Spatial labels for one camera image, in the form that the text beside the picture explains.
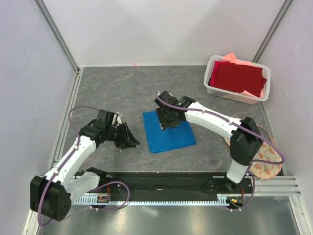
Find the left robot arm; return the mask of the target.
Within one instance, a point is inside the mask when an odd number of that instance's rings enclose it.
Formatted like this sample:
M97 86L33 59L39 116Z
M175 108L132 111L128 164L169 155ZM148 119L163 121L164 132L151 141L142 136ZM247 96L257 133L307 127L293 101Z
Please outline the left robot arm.
M91 168L74 178L84 161L105 141L112 141L119 149L140 144L125 122L94 119L79 131L72 147L50 171L31 180L30 208L37 212L41 226L44 226L42 216L62 221L72 203L85 193L106 190L106 173L102 170Z

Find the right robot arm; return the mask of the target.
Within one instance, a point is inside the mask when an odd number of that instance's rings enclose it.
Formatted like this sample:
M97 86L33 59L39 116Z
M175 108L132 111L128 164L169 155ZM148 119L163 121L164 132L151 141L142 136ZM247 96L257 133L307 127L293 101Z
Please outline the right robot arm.
M163 129L176 128L186 121L204 127L230 142L232 161L224 187L231 193L239 190L242 179L264 142L256 122L250 117L239 119L220 114L187 96L178 100L167 92L157 96L155 103L159 106L156 112Z

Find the blue cloth napkin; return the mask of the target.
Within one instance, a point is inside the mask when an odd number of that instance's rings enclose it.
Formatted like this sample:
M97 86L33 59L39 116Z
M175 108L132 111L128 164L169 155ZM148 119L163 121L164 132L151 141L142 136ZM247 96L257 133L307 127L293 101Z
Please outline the blue cloth napkin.
M191 125L184 121L180 126L162 130L155 111L142 115L150 153L156 154L196 145Z

